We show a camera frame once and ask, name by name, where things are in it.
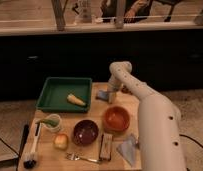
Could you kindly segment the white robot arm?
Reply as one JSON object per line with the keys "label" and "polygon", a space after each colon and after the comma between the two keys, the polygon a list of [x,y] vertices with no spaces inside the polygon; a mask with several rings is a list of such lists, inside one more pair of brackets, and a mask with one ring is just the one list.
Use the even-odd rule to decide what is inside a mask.
{"label": "white robot arm", "polygon": [[121,85],[138,98],[138,133],[142,171],[186,171],[180,142],[179,109],[169,98],[131,75],[129,61],[113,62],[108,91],[117,92]]}

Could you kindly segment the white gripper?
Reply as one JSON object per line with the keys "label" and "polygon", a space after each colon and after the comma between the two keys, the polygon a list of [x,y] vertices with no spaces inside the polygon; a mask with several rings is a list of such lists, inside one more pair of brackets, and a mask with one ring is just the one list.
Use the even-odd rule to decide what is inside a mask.
{"label": "white gripper", "polygon": [[116,92],[122,88],[122,82],[115,76],[111,76],[108,80],[109,99],[108,102],[112,104],[116,99]]}

